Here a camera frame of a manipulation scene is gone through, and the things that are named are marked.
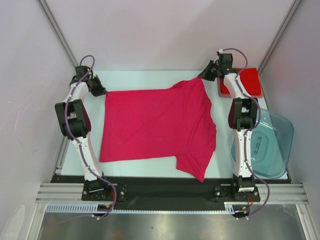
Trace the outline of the magenta pink t shirt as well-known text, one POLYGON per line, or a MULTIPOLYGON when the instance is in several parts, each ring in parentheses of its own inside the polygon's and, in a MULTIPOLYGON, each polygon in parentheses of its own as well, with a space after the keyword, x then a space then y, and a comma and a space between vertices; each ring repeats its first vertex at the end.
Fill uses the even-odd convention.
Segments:
POLYGON ((175 157, 176 168, 203 182, 217 128, 202 79, 166 89, 112 91, 105 97, 102 163, 175 157))

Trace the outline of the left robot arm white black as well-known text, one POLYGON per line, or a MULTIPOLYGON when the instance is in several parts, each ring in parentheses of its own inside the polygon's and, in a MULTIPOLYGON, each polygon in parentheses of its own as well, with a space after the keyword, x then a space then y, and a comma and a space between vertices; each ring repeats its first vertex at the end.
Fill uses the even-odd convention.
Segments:
POLYGON ((88 94, 99 97, 107 90, 91 67, 79 65, 63 102, 54 106, 63 136, 74 145, 84 169, 83 201, 115 201, 117 192, 104 176, 91 143, 91 121, 84 105, 88 94))

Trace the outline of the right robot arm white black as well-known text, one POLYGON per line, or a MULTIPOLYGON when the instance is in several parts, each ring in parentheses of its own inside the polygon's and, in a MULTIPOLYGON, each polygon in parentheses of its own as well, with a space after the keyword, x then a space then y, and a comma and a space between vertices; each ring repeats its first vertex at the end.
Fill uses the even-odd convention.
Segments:
POLYGON ((233 55, 227 51, 240 50, 225 48, 217 52, 198 75, 207 81, 220 80, 232 98, 228 125, 233 130, 235 142, 235 172, 227 197, 234 201, 245 201, 255 191, 255 175, 251 164, 251 139, 253 129, 260 120, 261 109, 258 100, 252 97, 241 82, 240 72, 233 67, 233 55))

